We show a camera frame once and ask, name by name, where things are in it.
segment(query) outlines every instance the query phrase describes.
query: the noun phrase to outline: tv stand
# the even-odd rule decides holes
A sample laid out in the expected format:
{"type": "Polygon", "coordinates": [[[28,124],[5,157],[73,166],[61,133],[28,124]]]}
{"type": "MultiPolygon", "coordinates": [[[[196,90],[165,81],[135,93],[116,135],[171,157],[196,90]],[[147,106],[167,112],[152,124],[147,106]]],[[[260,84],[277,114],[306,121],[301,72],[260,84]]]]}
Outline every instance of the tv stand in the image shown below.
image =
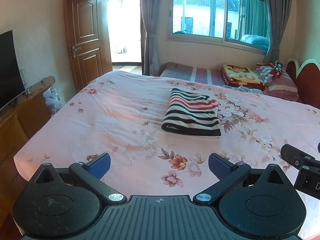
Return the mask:
{"type": "Polygon", "coordinates": [[[49,121],[51,115],[42,96],[55,82],[49,76],[21,94],[0,112],[0,228],[3,218],[27,184],[14,164],[14,155],[49,121]]]}

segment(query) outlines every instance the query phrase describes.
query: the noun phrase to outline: metal screw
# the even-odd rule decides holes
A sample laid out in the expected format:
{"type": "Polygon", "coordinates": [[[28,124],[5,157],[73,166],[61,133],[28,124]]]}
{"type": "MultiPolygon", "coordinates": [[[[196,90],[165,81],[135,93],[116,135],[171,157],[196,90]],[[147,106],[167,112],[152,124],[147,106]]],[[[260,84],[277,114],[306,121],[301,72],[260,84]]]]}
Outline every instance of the metal screw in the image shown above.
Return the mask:
{"type": "Polygon", "coordinates": [[[115,194],[109,195],[108,198],[109,198],[110,201],[117,202],[117,201],[123,200],[124,196],[122,194],[115,193],[115,194]]]}
{"type": "Polygon", "coordinates": [[[211,196],[206,193],[198,194],[196,196],[196,199],[199,201],[209,201],[211,199],[211,196]]]}

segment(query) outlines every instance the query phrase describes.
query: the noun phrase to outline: flat screen television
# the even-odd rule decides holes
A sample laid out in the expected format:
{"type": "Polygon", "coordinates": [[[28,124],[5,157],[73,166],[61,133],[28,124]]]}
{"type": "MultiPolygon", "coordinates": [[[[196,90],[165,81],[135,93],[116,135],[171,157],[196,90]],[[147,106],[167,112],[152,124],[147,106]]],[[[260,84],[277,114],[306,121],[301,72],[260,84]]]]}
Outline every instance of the flat screen television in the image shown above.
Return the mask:
{"type": "Polygon", "coordinates": [[[8,31],[0,35],[0,110],[24,91],[12,31],[8,31]]]}

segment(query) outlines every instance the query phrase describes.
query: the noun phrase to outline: crosshair logo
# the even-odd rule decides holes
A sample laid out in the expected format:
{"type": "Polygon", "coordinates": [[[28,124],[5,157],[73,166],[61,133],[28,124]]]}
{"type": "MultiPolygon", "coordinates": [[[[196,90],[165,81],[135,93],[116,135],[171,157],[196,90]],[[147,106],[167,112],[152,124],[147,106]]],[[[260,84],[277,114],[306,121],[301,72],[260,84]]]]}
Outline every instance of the crosshair logo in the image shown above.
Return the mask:
{"type": "Polygon", "coordinates": [[[163,198],[157,198],[156,201],[157,201],[158,203],[162,203],[162,202],[164,202],[165,200],[164,200],[163,198]]]}

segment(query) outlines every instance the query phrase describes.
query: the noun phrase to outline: window pane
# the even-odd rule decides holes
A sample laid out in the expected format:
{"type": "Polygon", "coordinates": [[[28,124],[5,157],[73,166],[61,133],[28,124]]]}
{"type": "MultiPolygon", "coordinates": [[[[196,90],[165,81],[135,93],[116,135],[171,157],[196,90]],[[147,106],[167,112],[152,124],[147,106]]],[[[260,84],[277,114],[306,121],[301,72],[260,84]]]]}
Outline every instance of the window pane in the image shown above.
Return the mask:
{"type": "Polygon", "coordinates": [[[228,0],[226,39],[267,50],[270,39],[265,3],[260,0],[228,0]]]}
{"type": "Polygon", "coordinates": [[[173,0],[173,33],[223,37],[224,0],[173,0]]]}

